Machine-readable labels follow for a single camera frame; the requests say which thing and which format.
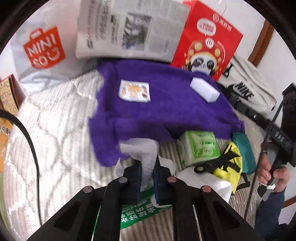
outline white sponge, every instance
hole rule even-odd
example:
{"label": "white sponge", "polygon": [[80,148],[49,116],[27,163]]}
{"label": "white sponge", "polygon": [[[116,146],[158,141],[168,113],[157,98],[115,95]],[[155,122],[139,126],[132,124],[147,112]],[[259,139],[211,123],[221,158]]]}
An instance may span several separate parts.
{"label": "white sponge", "polygon": [[220,95],[218,90],[202,78],[193,78],[190,87],[208,103],[215,102]]}

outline white wall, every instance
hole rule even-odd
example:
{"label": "white wall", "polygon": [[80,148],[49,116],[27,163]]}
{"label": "white wall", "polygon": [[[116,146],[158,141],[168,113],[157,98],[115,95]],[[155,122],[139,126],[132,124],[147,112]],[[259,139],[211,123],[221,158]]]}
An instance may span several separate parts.
{"label": "white wall", "polygon": [[[274,31],[272,35],[270,44],[258,65],[258,69],[265,75],[270,83],[277,104],[279,105],[283,99],[281,94],[283,90],[292,82],[296,83],[296,60],[276,31]],[[276,120],[278,126],[281,125],[281,119],[282,113],[280,113]],[[291,180],[285,192],[286,200],[296,196],[296,168],[290,167],[289,170],[291,172]]]}
{"label": "white wall", "polygon": [[265,18],[244,0],[201,0],[201,2],[220,14],[223,13],[224,6],[226,6],[222,16],[244,35],[237,53],[243,58],[248,58],[261,32]]}
{"label": "white wall", "polygon": [[289,224],[291,219],[294,216],[295,211],[296,211],[296,203],[283,208],[279,216],[279,224],[282,224],[282,223]]}

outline teal cloth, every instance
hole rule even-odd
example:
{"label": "teal cloth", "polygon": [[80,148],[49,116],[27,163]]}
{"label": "teal cloth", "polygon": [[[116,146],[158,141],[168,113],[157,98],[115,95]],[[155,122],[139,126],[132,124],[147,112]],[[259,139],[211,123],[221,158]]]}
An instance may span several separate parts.
{"label": "teal cloth", "polygon": [[256,169],[254,154],[246,134],[241,132],[232,133],[232,141],[238,147],[242,156],[242,172],[252,174]]}

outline person's arm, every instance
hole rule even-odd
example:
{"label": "person's arm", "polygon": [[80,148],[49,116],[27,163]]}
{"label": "person's arm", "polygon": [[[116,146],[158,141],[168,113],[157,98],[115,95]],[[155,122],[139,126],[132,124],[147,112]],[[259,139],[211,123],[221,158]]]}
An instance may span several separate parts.
{"label": "person's arm", "polygon": [[279,215],[283,207],[284,192],[272,193],[266,201],[261,201],[255,222],[255,230],[265,240],[272,240],[272,236],[277,236],[274,232],[278,230]]}
{"label": "person's arm", "polygon": [[[271,179],[270,169],[271,165],[265,155],[258,172],[261,183],[267,184]],[[274,177],[279,179],[274,192],[269,195],[266,201],[261,201],[256,214],[255,230],[265,240],[275,240],[281,235],[282,227],[279,226],[279,215],[285,201],[284,190],[290,180],[290,173],[286,167],[280,167],[274,171]]]}

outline purple fuzzy cloth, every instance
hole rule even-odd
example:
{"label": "purple fuzzy cloth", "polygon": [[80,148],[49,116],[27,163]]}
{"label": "purple fuzzy cloth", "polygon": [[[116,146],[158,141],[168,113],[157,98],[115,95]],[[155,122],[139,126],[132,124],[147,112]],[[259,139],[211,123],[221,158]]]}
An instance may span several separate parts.
{"label": "purple fuzzy cloth", "polygon": [[[212,131],[216,138],[231,139],[244,132],[244,125],[227,99],[208,104],[193,89],[193,77],[217,86],[203,73],[189,72],[166,64],[140,60],[110,60],[97,67],[104,85],[97,94],[99,107],[89,120],[90,136],[98,162],[110,167],[119,157],[119,141],[149,138],[163,144],[187,130]],[[118,96],[120,81],[149,83],[150,103],[128,102]]]}

